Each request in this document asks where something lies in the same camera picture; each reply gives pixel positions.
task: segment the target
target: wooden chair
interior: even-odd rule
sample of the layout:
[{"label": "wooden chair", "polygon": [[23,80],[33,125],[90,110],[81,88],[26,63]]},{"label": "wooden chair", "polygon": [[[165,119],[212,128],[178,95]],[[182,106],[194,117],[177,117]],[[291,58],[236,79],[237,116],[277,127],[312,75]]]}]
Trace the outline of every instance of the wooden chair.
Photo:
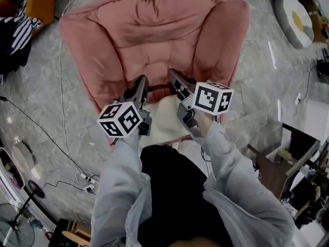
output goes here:
[{"label": "wooden chair", "polygon": [[77,217],[74,221],[69,221],[67,230],[62,231],[62,234],[71,241],[78,244],[78,246],[90,246],[91,231],[88,226],[77,224]]}]

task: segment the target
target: round cushion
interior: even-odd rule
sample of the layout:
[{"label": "round cushion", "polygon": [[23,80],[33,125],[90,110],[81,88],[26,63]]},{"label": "round cushion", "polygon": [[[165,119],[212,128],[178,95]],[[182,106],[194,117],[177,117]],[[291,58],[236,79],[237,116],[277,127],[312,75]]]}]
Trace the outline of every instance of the round cushion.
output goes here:
[{"label": "round cushion", "polygon": [[314,39],[312,22],[298,0],[276,0],[277,19],[287,39],[295,48],[305,48]]}]

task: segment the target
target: black and white cloth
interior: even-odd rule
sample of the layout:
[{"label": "black and white cloth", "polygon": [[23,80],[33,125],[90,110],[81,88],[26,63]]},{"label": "black and white cloth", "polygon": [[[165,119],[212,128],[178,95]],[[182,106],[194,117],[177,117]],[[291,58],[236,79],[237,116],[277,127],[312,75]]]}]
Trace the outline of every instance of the black and white cloth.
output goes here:
[{"label": "black and white cloth", "polygon": [[16,16],[0,17],[0,84],[4,77],[19,66],[25,66],[31,50],[31,36],[42,22],[25,14],[24,0]]}]

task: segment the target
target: power strip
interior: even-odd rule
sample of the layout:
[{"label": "power strip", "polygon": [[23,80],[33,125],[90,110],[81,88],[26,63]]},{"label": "power strip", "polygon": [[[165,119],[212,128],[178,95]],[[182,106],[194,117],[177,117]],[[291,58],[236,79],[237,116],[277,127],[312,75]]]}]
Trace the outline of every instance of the power strip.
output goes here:
[{"label": "power strip", "polygon": [[98,182],[97,180],[94,180],[93,178],[90,178],[90,177],[87,177],[85,174],[83,174],[83,173],[80,173],[80,176],[83,178],[83,179],[85,179],[85,180],[87,180],[87,181],[89,181],[89,182],[91,182],[91,183],[93,183],[93,184],[95,184],[96,182]]}]

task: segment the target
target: marble floor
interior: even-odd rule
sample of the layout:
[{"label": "marble floor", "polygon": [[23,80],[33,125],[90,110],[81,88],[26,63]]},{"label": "marble floor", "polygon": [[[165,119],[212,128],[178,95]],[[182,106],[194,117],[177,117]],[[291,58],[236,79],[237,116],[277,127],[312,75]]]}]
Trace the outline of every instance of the marble floor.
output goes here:
[{"label": "marble floor", "polygon": [[[56,15],[61,14],[68,1],[56,0]],[[92,1],[74,0],[70,10]],[[303,130],[308,97],[313,94],[321,95],[324,100],[329,98],[327,86],[317,82],[313,71],[306,100],[298,107],[294,105],[297,94],[304,96],[306,93],[308,72],[316,58],[322,57],[323,45],[294,49],[276,20],[273,0],[245,1],[249,3],[250,26],[232,85],[235,93],[224,127],[227,138],[248,154],[248,143],[263,150],[280,140],[278,99],[282,121]],[[0,95],[9,98],[40,123],[66,151],[59,76],[60,47],[58,22],[54,21],[33,38],[28,64],[9,74],[6,84],[0,86]],[[95,123],[97,115],[65,45],[61,62],[67,147],[72,158],[83,168],[99,174],[111,150]],[[75,181],[77,170],[74,165],[38,127],[9,103],[0,102],[0,135],[7,148],[16,139],[30,146],[34,152],[35,169],[40,175],[37,182],[41,186],[45,182],[56,184],[58,180]],[[186,141],[179,145],[179,150],[207,173],[198,144]],[[83,180],[79,179],[79,184],[83,186]],[[44,191],[46,198],[41,203],[55,218],[69,218],[79,213],[84,219],[90,219],[94,195],[65,184],[59,184],[57,188],[47,186]]]}]

